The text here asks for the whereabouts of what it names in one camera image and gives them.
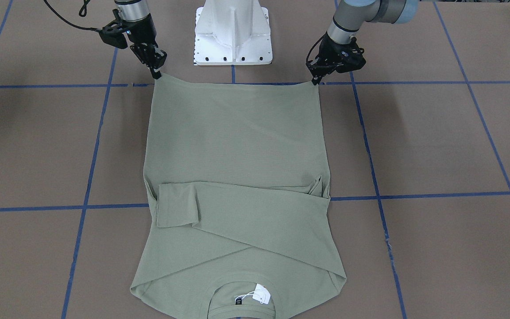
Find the white paper price tag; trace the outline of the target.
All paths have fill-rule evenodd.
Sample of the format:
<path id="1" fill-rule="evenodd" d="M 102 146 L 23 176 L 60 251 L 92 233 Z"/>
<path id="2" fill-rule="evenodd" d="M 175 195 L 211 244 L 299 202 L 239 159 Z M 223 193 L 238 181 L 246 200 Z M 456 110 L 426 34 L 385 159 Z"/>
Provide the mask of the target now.
<path id="1" fill-rule="evenodd" d="M 268 305 L 271 300 L 271 293 L 263 285 L 256 284 L 254 291 L 251 293 L 251 297 L 261 304 Z"/>

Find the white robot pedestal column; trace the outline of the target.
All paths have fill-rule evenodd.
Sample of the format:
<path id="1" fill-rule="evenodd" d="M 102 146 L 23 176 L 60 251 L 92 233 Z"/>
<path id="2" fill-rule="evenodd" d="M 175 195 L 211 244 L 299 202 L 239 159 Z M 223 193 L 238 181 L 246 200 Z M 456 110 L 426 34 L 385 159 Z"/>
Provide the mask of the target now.
<path id="1" fill-rule="evenodd" d="M 269 65 L 269 11 L 258 0 L 207 0 L 196 9 L 196 66 Z"/>

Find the olive green long-sleeve shirt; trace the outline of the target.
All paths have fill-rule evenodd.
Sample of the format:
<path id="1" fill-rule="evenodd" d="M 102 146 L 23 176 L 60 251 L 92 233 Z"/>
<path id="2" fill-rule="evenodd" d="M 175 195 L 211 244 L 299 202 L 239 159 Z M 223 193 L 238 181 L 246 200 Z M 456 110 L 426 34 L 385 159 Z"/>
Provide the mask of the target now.
<path id="1" fill-rule="evenodd" d="M 143 167 L 151 227 L 130 293 L 176 319 L 289 319 L 337 297 L 347 276 L 330 179 L 318 86 L 162 75 Z"/>

